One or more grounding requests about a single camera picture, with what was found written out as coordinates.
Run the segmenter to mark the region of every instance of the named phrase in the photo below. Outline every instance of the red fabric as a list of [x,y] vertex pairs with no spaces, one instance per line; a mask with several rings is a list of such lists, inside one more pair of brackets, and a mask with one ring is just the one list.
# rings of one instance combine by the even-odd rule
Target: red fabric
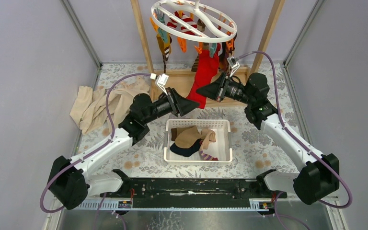
[[218,43],[217,50],[213,58],[209,57],[209,50],[207,49],[204,49],[202,53],[199,55],[198,69],[195,74],[193,86],[191,87],[191,90],[190,90],[189,95],[187,96],[187,99],[198,102],[199,103],[198,108],[200,109],[205,108],[205,103],[207,101],[207,98],[196,93],[196,90],[210,84],[212,77],[214,77],[218,73],[218,67],[219,67],[218,52],[220,49],[221,49],[221,46]]
[[[178,13],[178,11],[174,12],[174,15],[177,18],[180,18],[180,14]],[[195,29],[197,28],[196,23],[190,17],[185,15],[184,13],[183,13],[183,16],[180,19],[183,20],[184,22],[186,22],[187,24],[189,24],[190,26],[194,27]],[[167,26],[175,29],[178,26],[178,22],[174,21],[173,19],[170,19],[170,21],[167,23]],[[181,26],[181,32],[183,32],[184,34],[195,35],[193,32],[191,32],[190,30],[188,30],[184,26]]]

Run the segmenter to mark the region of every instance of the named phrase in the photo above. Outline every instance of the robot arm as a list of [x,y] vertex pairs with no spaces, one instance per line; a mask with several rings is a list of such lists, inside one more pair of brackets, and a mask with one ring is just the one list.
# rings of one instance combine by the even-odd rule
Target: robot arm
[[[92,174],[112,156],[143,139],[149,132],[148,122],[168,113],[183,116],[199,107],[199,103],[183,98],[175,89],[166,88],[163,91],[153,103],[147,94],[138,94],[133,99],[129,114],[113,135],[68,160],[60,156],[54,161],[48,181],[65,167],[81,161],[61,174],[49,187],[65,208],[73,209],[89,196],[120,190],[124,182],[122,172]],[[86,155],[93,151],[96,151],[95,154],[87,158]]]
[[[231,66],[236,66],[236,61],[231,62],[231,58],[228,62]],[[222,73],[215,82],[199,88],[196,92],[218,102],[229,97],[247,104],[245,114],[249,122],[270,136],[291,158],[299,171],[299,173],[285,173],[269,170],[257,177],[261,180],[261,184],[271,191],[294,193],[308,205],[336,191],[339,188],[338,179],[311,156],[310,152],[321,156],[322,160],[337,173],[339,173],[339,160],[333,154],[324,155],[312,147],[287,124],[282,126],[277,109],[267,99],[269,86],[266,76],[253,73],[246,84],[242,85],[233,73],[234,71],[230,75]],[[307,152],[298,142],[310,147],[310,151]]]

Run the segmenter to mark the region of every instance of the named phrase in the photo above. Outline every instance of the white circular hanger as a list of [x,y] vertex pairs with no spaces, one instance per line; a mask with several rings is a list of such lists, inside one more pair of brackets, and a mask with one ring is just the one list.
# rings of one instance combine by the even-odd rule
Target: white circular hanger
[[[171,13],[162,5],[168,5],[171,8],[173,8],[175,11],[187,11],[189,13],[192,13],[193,15],[197,16],[199,19],[202,20],[202,22],[205,24],[206,28],[208,28],[213,35],[216,37],[209,37],[203,32],[200,32],[199,30],[195,29],[194,27],[190,26],[188,23],[184,22],[180,18],[176,17],[174,15],[174,12]],[[167,17],[170,19],[176,21],[181,26],[185,27],[189,31],[193,32],[195,35],[188,35],[183,32],[174,30],[167,25],[159,22],[157,20],[156,16],[153,14],[155,12],[155,9],[160,10],[163,12]],[[207,12],[204,12],[203,9],[207,9],[209,11],[212,11],[217,14],[218,17],[221,17],[225,19],[227,22],[230,22],[229,25],[223,23],[218,18],[210,15]],[[196,42],[205,42],[205,43],[221,43],[221,42],[227,42],[233,39],[238,31],[238,27],[236,23],[226,14],[223,12],[214,9],[212,7],[206,6],[204,4],[200,4],[199,0],[193,1],[186,1],[186,0],[161,0],[153,4],[151,7],[151,16],[153,21],[164,31],[168,32],[171,35],[190,40],[190,41],[196,41]],[[230,35],[220,31],[213,23],[215,23],[217,26],[221,26],[223,29],[231,32]]]

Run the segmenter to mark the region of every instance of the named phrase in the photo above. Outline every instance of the wooden post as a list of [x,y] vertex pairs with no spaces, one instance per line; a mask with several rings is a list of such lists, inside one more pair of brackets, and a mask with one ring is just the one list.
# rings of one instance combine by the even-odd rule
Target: wooden post
[[[281,13],[281,9],[283,8],[285,0],[275,0],[273,3],[272,11],[270,12],[269,19],[267,20],[266,28],[264,29],[262,39],[260,40],[259,49],[260,51],[266,51],[270,38],[272,37],[274,28],[276,27],[276,23],[278,20],[278,17]],[[251,73],[255,73],[259,70],[260,64],[263,60],[263,54],[256,54],[252,68],[248,72],[247,76],[249,76]]]
[[132,4],[133,14],[135,15],[136,24],[138,25],[140,41],[142,42],[143,53],[145,55],[147,68],[150,73],[154,73],[153,63],[151,61],[149,45],[147,43],[145,26],[143,24],[142,12],[138,0],[130,0]]

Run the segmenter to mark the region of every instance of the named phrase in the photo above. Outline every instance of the brown sock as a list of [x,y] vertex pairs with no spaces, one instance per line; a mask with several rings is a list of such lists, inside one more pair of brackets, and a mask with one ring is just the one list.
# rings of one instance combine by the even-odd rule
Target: brown sock
[[204,141],[201,144],[200,150],[207,150],[210,141],[212,142],[217,141],[215,139],[215,132],[212,131],[211,129],[204,128],[203,130],[201,130],[201,135],[202,135],[201,139],[203,139]]
[[180,135],[184,130],[187,130],[189,128],[192,128],[194,126],[189,126],[189,127],[185,127],[185,128],[172,128],[171,132],[172,132],[172,141],[175,141],[175,139],[177,138],[178,135]]
[[196,142],[196,140],[200,139],[201,137],[202,135],[199,133],[198,128],[193,126],[184,130],[180,135],[178,135],[175,139],[175,144],[179,148],[188,149]]

